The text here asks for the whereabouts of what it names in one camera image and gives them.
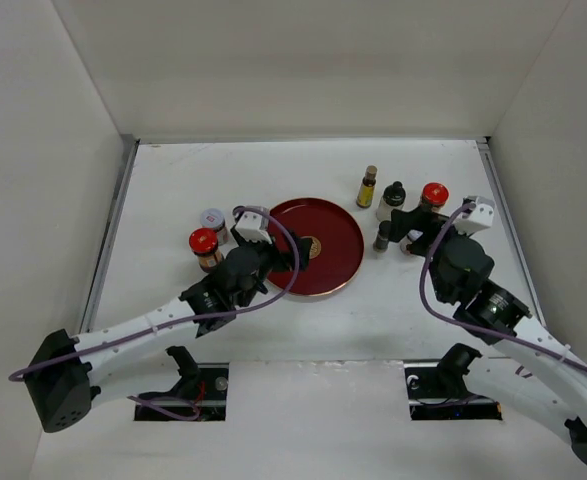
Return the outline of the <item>red lid jar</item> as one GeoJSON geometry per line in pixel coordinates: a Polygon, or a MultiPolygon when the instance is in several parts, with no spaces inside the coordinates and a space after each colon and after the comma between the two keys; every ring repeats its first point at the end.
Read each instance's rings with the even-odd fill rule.
{"type": "Polygon", "coordinates": [[[212,229],[202,227],[194,230],[189,236],[189,247],[206,273],[215,270],[224,259],[217,234],[212,229]]]}
{"type": "Polygon", "coordinates": [[[439,212],[449,199],[448,188],[439,182],[427,183],[421,192],[419,206],[431,212],[439,212]]]}

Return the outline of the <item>black pepper shaker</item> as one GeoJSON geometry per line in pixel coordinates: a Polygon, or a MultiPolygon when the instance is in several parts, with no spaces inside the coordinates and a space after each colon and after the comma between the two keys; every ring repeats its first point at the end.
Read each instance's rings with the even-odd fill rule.
{"type": "Polygon", "coordinates": [[[232,210],[234,224],[238,225],[245,216],[245,207],[237,206],[232,210]]]}
{"type": "Polygon", "coordinates": [[[379,223],[377,235],[373,243],[373,249],[376,252],[386,252],[389,245],[389,237],[392,232],[392,222],[384,220],[379,223]]]}

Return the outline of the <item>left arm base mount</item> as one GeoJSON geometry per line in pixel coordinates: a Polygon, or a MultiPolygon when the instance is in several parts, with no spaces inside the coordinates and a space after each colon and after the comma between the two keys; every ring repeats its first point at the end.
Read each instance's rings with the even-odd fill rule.
{"type": "Polygon", "coordinates": [[[136,404],[135,422],[170,422],[187,417],[195,422],[221,422],[226,419],[230,366],[228,363],[197,363],[183,346],[170,347],[178,378],[169,387],[153,389],[137,397],[155,409],[136,404]]]}

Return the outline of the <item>yellow bottle gold cap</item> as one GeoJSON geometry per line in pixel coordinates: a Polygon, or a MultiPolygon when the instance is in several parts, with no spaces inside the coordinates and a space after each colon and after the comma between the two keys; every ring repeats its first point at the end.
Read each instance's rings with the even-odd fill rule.
{"type": "Polygon", "coordinates": [[[358,194],[356,196],[356,205],[360,208],[369,208],[373,201],[374,190],[376,186],[377,167],[369,165],[364,173],[358,194]]]}

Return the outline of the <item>black cap white bottle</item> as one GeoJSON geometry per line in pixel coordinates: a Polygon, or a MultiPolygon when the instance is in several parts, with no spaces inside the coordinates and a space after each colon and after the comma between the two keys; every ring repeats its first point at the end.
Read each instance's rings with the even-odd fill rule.
{"type": "Polygon", "coordinates": [[[392,212],[401,210],[406,199],[406,191],[400,181],[394,181],[388,185],[380,198],[376,210],[376,218],[379,222],[390,220],[392,212]]]}

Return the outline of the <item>white lid jar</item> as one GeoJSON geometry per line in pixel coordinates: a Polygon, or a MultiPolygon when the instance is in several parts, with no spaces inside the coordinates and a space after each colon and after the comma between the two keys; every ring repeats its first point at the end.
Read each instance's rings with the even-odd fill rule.
{"type": "Polygon", "coordinates": [[[228,242],[228,229],[223,212],[217,208],[204,210],[200,215],[200,223],[203,228],[208,228],[216,233],[218,244],[224,245],[228,242]]]}
{"type": "Polygon", "coordinates": [[[409,247],[422,236],[422,233],[417,230],[410,230],[407,235],[399,242],[401,251],[405,255],[411,255],[409,247]]]}

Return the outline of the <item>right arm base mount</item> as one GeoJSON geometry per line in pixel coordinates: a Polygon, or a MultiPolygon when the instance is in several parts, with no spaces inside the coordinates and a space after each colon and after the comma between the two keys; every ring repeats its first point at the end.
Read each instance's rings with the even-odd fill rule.
{"type": "Polygon", "coordinates": [[[409,415],[413,421],[501,421],[498,402],[469,392],[464,376],[479,351],[455,344],[438,360],[404,363],[409,415]]]}

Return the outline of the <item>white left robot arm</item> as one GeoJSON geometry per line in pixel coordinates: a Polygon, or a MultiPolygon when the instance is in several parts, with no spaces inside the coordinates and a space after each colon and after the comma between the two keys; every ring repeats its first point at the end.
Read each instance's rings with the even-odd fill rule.
{"type": "Polygon", "coordinates": [[[49,334],[21,375],[43,430],[67,429],[119,398],[148,409],[162,400],[183,401],[185,420],[195,420],[201,371],[189,342],[257,310],[253,300],[267,293],[266,277],[305,270],[311,249],[311,239],[295,233],[283,248],[274,240],[242,241],[201,281],[161,307],[102,330],[49,334]]]}

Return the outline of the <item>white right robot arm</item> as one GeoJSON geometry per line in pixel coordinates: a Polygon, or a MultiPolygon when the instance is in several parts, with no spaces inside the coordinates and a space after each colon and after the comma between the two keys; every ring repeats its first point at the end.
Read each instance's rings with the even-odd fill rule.
{"type": "Polygon", "coordinates": [[[441,358],[437,384],[446,394],[490,398],[544,426],[587,466],[587,364],[559,342],[512,293],[490,278],[493,259],[474,239],[492,226],[493,201],[467,197],[445,216],[420,205],[383,223],[398,243],[424,259],[418,291],[427,312],[459,327],[518,364],[510,370],[456,344],[441,358]]]}

